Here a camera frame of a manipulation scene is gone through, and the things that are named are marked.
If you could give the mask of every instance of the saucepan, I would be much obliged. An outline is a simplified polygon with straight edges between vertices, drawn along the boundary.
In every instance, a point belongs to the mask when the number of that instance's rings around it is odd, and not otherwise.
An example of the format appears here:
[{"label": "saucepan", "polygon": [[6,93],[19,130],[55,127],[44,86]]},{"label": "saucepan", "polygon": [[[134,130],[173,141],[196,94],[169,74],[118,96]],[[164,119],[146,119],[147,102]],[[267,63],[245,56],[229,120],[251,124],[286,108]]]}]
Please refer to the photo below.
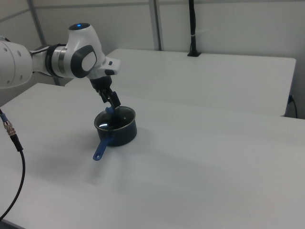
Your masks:
[{"label": "saucepan", "polygon": [[120,106],[116,111],[106,108],[96,116],[94,126],[101,140],[93,156],[96,161],[101,159],[107,146],[125,145],[137,135],[135,111],[126,106]]}]

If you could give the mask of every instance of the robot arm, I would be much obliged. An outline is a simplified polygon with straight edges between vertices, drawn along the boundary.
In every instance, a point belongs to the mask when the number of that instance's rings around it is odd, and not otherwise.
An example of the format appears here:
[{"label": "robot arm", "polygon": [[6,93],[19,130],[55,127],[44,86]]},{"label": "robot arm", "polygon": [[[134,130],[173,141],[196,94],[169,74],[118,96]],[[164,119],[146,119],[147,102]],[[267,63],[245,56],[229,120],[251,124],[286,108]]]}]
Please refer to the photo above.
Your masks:
[{"label": "robot arm", "polygon": [[74,24],[68,31],[66,45],[56,44],[30,52],[0,37],[0,89],[26,83],[33,72],[64,78],[87,77],[103,101],[117,108],[120,101],[110,89],[110,75],[118,73],[120,61],[104,55],[90,24]]}]

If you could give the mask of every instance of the table surface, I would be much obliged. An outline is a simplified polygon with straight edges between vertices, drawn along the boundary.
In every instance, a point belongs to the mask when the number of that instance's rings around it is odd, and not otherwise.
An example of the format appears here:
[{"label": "table surface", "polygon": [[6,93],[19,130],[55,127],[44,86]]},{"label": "table surface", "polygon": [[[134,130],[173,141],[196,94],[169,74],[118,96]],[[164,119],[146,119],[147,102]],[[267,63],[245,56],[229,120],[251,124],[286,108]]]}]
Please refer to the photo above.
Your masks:
[{"label": "table surface", "polygon": [[[92,159],[96,92],[37,84],[2,107],[26,177],[6,220],[29,229],[286,229],[305,224],[305,120],[122,96],[138,134]],[[21,177],[0,131],[0,212]]]},{"label": "table surface", "polygon": [[[243,111],[285,114],[295,59],[117,49],[120,59],[113,76],[118,95]],[[66,87],[92,90],[87,78]]]}]

